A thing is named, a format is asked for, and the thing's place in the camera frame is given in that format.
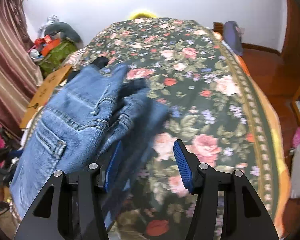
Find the grey stuffed pillow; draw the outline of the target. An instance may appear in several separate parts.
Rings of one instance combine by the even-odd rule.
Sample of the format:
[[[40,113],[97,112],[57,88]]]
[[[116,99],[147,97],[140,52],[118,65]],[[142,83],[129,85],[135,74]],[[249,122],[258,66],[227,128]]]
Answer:
[[[50,24],[45,29],[45,35],[55,36],[60,33],[62,40],[69,40],[75,43],[81,42],[81,37],[78,33],[67,23],[56,22]]]

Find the grey backpack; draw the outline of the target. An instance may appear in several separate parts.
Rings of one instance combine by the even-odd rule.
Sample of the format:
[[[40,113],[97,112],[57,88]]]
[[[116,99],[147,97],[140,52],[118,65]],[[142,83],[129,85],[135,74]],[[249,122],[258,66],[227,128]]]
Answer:
[[[223,40],[236,55],[243,56],[241,30],[235,21],[223,25]]]

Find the black folded garment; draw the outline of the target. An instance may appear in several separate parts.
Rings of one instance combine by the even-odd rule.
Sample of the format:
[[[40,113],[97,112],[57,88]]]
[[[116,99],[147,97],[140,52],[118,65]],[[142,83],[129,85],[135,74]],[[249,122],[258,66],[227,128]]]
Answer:
[[[91,64],[97,69],[102,69],[108,65],[108,62],[109,60],[107,57],[100,56],[94,59],[94,61]]]

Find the orange box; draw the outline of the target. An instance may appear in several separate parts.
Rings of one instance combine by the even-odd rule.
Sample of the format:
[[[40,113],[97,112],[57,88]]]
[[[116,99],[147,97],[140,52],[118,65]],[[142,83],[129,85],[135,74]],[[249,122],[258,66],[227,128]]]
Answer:
[[[59,44],[61,43],[61,39],[57,38],[53,41],[51,41],[50,43],[47,43],[44,48],[41,50],[41,54],[43,56],[46,56],[51,50],[53,50],[54,48],[56,48]]]

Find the dark floral bedspread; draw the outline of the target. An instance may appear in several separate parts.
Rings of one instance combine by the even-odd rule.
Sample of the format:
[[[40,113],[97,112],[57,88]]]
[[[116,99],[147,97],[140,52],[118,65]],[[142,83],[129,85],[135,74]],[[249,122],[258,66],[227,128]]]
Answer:
[[[97,57],[108,58],[107,72],[122,62],[126,81],[148,80],[148,97],[168,107],[168,119],[110,227],[100,204],[105,161],[53,172],[20,219],[17,239],[278,238],[257,192],[254,139],[228,66],[234,58],[212,33],[194,21],[140,18],[95,36],[67,83]],[[173,154],[177,139],[190,153],[192,193]]]

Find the striped maroon curtain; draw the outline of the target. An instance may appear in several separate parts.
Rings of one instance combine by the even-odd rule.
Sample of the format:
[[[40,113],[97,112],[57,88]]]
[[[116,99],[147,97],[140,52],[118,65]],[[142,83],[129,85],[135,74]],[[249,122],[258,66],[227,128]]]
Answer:
[[[0,124],[19,138],[27,106],[43,82],[28,49],[33,46],[21,0],[0,0]]]

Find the blue denim jeans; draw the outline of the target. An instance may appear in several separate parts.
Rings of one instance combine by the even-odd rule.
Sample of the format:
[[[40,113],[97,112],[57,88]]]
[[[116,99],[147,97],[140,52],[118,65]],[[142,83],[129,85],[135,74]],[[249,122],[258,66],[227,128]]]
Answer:
[[[117,171],[100,201],[106,227],[113,224],[169,116],[166,105],[148,97],[148,80],[126,81],[127,73],[122,62],[110,72],[85,66],[43,107],[10,184],[18,219],[53,172],[101,164],[111,147],[121,145]]]

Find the yellow curved footboard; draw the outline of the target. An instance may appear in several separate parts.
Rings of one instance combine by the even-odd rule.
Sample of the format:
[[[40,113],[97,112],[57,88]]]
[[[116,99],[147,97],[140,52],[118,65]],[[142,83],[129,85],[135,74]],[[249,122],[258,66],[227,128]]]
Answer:
[[[136,20],[136,19],[140,19],[140,18],[157,18],[157,16],[150,12],[138,12],[138,13],[130,15],[130,17],[129,17],[130,20]]]

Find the green covered storage box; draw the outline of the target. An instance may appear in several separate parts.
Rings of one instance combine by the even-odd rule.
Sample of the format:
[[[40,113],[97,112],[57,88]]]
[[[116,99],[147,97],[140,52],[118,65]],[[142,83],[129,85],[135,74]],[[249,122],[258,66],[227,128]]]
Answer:
[[[75,52],[77,47],[74,43],[64,40],[58,46],[53,48],[43,59],[39,61],[38,66],[42,72],[44,78],[46,78],[50,73],[57,70],[63,61]]]

